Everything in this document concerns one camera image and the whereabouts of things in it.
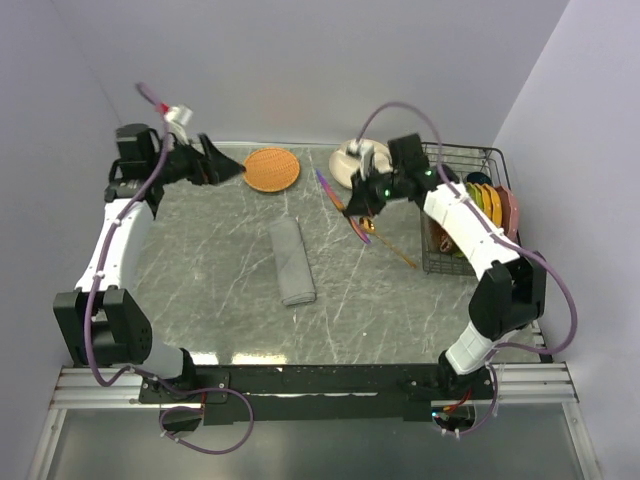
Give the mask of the grey cloth napkin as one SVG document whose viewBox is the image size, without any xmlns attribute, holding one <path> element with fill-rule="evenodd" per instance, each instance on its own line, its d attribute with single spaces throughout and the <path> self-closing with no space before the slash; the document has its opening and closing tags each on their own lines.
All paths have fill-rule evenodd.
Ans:
<svg viewBox="0 0 640 480">
<path fill-rule="evenodd" d="M 298 221 L 282 217 L 268 229 L 282 303 L 287 306 L 312 303 L 316 289 Z"/>
</svg>

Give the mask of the gold spoon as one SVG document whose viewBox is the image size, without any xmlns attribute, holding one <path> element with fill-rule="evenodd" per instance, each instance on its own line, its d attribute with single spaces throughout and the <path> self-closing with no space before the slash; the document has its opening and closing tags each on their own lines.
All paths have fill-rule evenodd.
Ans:
<svg viewBox="0 0 640 480">
<path fill-rule="evenodd" d="M 417 264 L 413 262 L 407 255 L 405 255 L 401 250 L 399 250 L 396 246 L 394 246 L 390 241 L 385 239 L 377 230 L 377 227 L 374 225 L 373 220 L 369 217 L 361 217 L 359 219 L 359 224 L 362 229 L 369 235 L 376 237 L 380 240 L 389 250 L 391 250 L 395 255 L 400 257 L 407 265 L 411 268 L 416 269 Z"/>
</svg>

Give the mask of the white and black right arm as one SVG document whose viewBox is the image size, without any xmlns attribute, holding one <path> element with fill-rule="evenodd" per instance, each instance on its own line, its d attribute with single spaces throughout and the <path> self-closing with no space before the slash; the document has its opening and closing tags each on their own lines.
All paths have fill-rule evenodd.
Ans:
<svg viewBox="0 0 640 480">
<path fill-rule="evenodd" d="M 359 165 L 351 176 L 346 217 L 378 215 L 391 201 L 406 199 L 437 223 L 472 266 L 478 284 L 471 297 L 469 321 L 458 339 L 443 351 L 428 387 L 457 399 L 477 380 L 490 353 L 513 332 L 544 311 L 546 274 L 518 251 L 471 199 L 466 185 L 448 166 L 430 164 L 417 134 L 389 141 L 392 168 L 376 168 L 374 147 L 351 141 L 347 155 Z"/>
</svg>

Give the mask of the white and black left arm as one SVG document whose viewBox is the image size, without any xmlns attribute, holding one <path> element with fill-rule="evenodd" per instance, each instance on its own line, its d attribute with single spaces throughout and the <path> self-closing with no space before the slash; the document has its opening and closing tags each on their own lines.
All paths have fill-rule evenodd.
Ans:
<svg viewBox="0 0 640 480">
<path fill-rule="evenodd" d="M 69 292 L 56 295 L 53 312 L 76 367 L 97 374 L 115 367 L 162 383 L 177 402 L 197 393 L 198 377 L 190 353 L 170 347 L 154 334 L 132 293 L 135 269 L 164 188 L 182 180 L 213 186 L 244 173 L 208 138 L 193 147 L 143 123 L 116 131 L 119 156 L 104 192 L 104 220 L 85 272 Z"/>
</svg>

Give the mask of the iridescent purple knife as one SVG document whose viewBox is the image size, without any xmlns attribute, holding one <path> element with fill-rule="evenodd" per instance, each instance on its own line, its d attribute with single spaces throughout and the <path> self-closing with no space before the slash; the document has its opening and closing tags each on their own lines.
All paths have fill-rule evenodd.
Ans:
<svg viewBox="0 0 640 480">
<path fill-rule="evenodd" d="M 359 226 L 359 224 L 356 222 L 356 220 L 353 217 L 350 217 L 350 216 L 348 216 L 348 215 L 346 215 L 344 213 L 344 211 L 346 209 L 345 205 L 340 200 L 340 198 L 335 193 L 335 191 L 332 189 L 332 187 L 330 186 L 330 184 L 328 183 L 326 178 L 322 175 L 320 170 L 319 169 L 315 169 L 315 173 L 316 173 L 316 178 L 317 178 L 320 186 L 324 190 L 325 194 L 327 195 L 327 197 L 329 198 L 331 203 L 334 205 L 336 210 L 339 213 L 341 213 L 342 216 L 347 220 L 347 222 L 349 223 L 350 227 L 352 228 L 352 230 L 356 234 L 356 236 L 360 240 L 362 240 L 364 244 L 370 244 L 371 240 L 369 239 L 368 235 L 362 230 L 362 228 Z"/>
</svg>

